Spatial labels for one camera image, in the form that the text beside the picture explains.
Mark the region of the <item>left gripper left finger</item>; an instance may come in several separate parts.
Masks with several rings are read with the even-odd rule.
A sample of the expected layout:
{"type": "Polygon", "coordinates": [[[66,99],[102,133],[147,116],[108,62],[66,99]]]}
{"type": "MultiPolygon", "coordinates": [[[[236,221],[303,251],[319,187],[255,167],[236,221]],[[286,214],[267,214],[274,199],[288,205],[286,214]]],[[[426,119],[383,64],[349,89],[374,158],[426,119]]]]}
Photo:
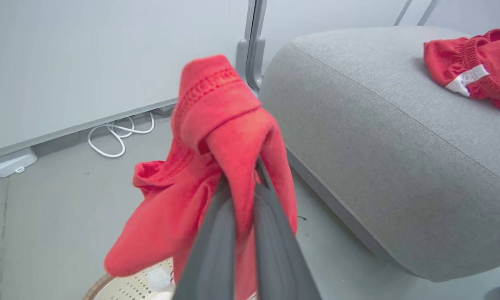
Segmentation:
{"type": "Polygon", "coordinates": [[[236,218],[221,176],[172,300],[235,300],[236,218]]]}

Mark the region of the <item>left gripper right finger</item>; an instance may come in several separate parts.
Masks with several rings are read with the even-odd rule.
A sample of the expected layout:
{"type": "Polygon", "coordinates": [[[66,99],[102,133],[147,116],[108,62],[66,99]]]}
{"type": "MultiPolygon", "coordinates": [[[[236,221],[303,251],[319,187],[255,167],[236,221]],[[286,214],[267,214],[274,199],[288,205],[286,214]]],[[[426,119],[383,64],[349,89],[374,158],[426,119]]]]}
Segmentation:
{"type": "Polygon", "coordinates": [[[254,224],[259,300],[322,300],[261,157],[254,224]]]}

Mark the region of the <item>plain red garment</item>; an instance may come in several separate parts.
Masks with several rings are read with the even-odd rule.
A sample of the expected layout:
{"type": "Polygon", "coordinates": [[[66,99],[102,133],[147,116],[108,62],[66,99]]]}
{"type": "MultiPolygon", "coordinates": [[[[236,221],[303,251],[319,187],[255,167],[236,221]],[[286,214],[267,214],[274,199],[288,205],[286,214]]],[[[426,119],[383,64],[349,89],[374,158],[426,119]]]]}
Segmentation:
{"type": "Polygon", "coordinates": [[[222,173],[233,194],[237,240],[235,299],[257,291],[254,238],[255,165],[259,157],[291,229],[297,203],[284,139],[276,119],[223,55],[188,63],[171,118],[165,161],[138,163],[132,183],[144,200],[105,258],[112,277],[129,277],[172,258],[179,281],[222,173]]]}

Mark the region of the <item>red shorts with white stripe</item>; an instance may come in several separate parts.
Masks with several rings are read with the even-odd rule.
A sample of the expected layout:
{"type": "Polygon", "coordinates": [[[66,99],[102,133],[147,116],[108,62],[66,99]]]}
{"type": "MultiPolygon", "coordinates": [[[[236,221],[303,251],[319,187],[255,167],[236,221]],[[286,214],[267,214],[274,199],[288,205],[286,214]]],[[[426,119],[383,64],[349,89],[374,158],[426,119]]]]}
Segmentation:
{"type": "Polygon", "coordinates": [[[439,85],[471,99],[488,99],[500,109],[500,29],[425,42],[424,62],[439,85]]]}

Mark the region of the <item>grey fabric sofa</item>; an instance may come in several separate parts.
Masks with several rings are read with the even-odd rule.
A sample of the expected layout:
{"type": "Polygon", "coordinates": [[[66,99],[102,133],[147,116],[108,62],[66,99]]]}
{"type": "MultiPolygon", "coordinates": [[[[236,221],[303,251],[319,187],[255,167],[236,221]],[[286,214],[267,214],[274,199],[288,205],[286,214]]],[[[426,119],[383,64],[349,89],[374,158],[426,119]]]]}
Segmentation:
{"type": "Polygon", "coordinates": [[[435,27],[301,36],[259,100],[289,161],[350,230],[402,271],[444,282],[500,267],[500,110],[433,82],[435,27]]]}

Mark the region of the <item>beige plastic laundry basket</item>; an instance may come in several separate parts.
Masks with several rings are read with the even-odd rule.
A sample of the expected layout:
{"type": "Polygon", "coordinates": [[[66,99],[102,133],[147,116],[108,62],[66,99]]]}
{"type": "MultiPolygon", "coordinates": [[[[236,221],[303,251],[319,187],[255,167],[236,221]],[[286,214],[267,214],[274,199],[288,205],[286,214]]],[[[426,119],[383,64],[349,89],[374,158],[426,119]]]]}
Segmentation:
{"type": "Polygon", "coordinates": [[[174,291],[172,258],[168,258],[129,277],[106,274],[83,300],[171,300],[174,291]]]}

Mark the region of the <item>grey upright partition foot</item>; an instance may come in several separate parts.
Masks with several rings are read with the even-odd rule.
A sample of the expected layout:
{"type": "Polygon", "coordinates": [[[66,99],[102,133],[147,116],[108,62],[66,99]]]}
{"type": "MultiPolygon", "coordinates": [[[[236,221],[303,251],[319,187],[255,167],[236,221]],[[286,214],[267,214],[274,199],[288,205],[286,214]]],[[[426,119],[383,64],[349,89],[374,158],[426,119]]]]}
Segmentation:
{"type": "Polygon", "coordinates": [[[248,85],[257,93],[261,89],[263,79],[263,57],[266,39],[258,36],[249,45],[249,51],[246,61],[246,81],[248,85]]]}
{"type": "Polygon", "coordinates": [[[244,82],[247,82],[246,67],[249,52],[249,41],[246,38],[238,41],[236,48],[235,70],[244,82]]]}

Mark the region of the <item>white power adapter box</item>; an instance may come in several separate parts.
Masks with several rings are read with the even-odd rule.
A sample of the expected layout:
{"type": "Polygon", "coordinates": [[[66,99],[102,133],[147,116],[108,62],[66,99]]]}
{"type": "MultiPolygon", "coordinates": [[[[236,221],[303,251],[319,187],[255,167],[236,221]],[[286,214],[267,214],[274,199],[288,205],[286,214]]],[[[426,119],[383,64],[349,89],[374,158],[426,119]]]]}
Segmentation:
{"type": "Polygon", "coordinates": [[[0,156],[0,178],[6,178],[15,173],[23,173],[27,167],[38,160],[32,148],[27,147],[0,156]]]}

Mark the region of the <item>large white partition panel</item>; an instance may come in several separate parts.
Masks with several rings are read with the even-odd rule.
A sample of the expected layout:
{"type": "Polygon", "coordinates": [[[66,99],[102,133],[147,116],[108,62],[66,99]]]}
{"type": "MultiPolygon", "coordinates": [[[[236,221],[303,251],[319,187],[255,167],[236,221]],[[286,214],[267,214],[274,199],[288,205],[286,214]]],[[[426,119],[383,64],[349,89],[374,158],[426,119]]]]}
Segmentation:
{"type": "Polygon", "coordinates": [[[249,0],[0,0],[0,156],[178,96],[189,61],[235,63],[249,0]]]}

